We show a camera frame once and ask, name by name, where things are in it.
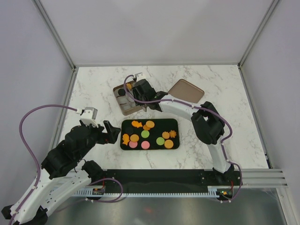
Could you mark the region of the gold cookie tin box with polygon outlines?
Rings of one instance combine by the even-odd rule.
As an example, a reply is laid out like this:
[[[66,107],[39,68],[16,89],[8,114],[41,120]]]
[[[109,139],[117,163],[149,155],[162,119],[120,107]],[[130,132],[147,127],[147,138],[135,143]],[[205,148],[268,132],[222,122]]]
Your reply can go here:
[[[136,113],[140,110],[142,110],[142,107],[140,105],[136,105],[135,101],[133,99],[131,99],[127,93],[125,96],[123,97],[119,97],[118,96],[118,89],[120,88],[124,88],[124,85],[119,85],[113,88],[113,93],[114,96],[116,98],[116,101],[118,103],[118,106],[120,107],[120,110],[122,112],[123,115],[128,116],[130,114]]]

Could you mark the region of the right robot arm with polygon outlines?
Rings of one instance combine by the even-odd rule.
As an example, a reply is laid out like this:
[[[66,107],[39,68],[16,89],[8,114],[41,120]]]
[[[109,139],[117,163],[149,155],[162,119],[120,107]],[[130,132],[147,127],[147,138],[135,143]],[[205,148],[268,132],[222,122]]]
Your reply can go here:
[[[225,185],[231,180],[234,165],[229,162],[224,148],[224,127],[228,126],[229,136],[232,128],[219,115],[214,105],[206,101],[202,105],[180,100],[166,92],[155,91],[145,78],[134,78],[132,88],[133,100],[152,110],[171,113],[187,119],[193,125],[196,137],[208,146],[213,160],[214,179],[216,183]]]

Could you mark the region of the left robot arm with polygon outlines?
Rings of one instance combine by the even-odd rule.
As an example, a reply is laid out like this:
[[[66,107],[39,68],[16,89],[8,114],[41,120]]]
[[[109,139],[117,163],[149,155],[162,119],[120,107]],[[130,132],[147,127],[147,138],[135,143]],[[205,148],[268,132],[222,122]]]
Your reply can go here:
[[[93,160],[59,188],[53,188],[73,170],[97,144],[116,143],[121,129],[105,120],[104,125],[81,123],[65,135],[57,147],[48,152],[33,183],[15,204],[5,206],[1,213],[11,225],[44,225],[48,217],[77,190],[99,184],[104,171]]]

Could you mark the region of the round tan biscuit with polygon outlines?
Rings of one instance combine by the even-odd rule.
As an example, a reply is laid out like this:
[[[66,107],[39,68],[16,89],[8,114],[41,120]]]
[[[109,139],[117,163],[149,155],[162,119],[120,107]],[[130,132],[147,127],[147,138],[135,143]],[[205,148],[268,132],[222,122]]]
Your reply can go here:
[[[131,135],[130,136],[130,141],[134,142],[134,143],[138,142],[139,141],[139,136],[136,135],[136,134]]]
[[[155,123],[154,123],[153,121],[149,120],[149,121],[146,122],[146,126],[147,126],[148,128],[154,128]]]
[[[167,149],[172,149],[174,146],[174,143],[172,140],[165,140],[164,142],[164,147]]]

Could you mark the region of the round tan biscuit top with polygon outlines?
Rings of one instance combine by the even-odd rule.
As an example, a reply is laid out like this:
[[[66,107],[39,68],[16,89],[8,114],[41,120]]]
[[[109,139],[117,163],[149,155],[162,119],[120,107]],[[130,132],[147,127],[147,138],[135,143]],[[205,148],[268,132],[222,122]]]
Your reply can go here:
[[[149,120],[149,121],[146,122],[146,126],[147,126],[148,128],[154,128],[155,123],[154,123],[153,121]]]

